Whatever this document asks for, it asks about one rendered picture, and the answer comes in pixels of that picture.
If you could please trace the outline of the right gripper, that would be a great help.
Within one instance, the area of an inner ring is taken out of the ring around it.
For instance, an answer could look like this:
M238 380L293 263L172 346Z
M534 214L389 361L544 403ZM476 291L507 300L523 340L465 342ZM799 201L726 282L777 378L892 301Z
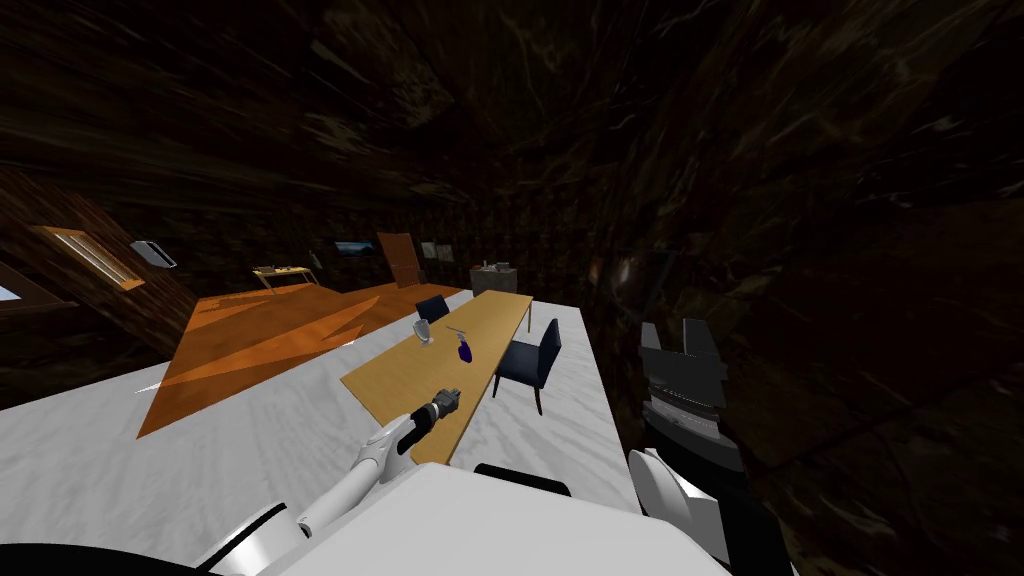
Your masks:
M685 354L662 349L657 327L649 322L641 325L639 353L650 388L696 403L725 403L727 368L718 358L707 323L684 319L682 343Z

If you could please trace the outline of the grey wall picture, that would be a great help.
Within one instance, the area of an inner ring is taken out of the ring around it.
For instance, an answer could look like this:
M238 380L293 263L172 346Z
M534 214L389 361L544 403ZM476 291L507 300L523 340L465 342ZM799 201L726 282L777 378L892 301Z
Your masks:
M139 240L132 242L130 246L153 266L171 269L177 265L176 261L155 242Z

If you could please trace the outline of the brown wooden door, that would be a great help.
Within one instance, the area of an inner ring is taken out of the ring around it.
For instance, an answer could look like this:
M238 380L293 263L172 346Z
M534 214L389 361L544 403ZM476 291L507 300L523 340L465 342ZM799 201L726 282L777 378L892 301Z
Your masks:
M378 239L397 287L420 284L420 264L411 236L378 232Z

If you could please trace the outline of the small yellow side table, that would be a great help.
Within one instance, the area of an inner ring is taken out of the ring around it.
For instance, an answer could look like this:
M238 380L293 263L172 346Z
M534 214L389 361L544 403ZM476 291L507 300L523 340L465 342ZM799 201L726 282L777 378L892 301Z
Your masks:
M291 275L300 275L306 283L313 283L318 285L318 281L315 278L313 272L308 268L273 268L273 266L262 266L253 269L253 274L261 281L263 286L269 290L272 294L276 293L275 288L268 282L268 278L271 277L282 277Z

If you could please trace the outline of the long wooden table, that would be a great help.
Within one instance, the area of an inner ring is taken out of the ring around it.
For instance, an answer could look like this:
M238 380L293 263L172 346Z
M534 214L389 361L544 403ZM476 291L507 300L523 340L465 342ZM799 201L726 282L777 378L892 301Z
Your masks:
M486 291L432 324L429 346L410 334L341 382L381 425L418 409L440 389L460 389L458 409L409 451L417 464L446 465L531 303L528 295ZM458 356L458 332L466 335L471 363Z

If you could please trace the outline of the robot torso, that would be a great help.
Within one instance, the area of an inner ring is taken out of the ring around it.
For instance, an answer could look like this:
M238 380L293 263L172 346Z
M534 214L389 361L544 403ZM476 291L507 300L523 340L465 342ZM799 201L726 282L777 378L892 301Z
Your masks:
M426 463L259 576L730 574L664 521Z

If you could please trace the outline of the grey cabinet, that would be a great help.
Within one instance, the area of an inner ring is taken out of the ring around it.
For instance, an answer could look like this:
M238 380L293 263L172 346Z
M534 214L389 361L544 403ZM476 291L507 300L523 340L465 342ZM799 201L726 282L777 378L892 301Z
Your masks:
M493 290L498 292L517 293L517 271L508 262L483 264L470 270L470 283L473 296Z

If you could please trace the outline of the wooden framed window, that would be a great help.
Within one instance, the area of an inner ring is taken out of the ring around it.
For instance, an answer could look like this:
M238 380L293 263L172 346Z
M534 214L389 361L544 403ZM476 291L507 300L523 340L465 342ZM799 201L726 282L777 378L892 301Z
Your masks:
M56 227L32 229L116 290L131 291L145 284L139 275L84 231Z

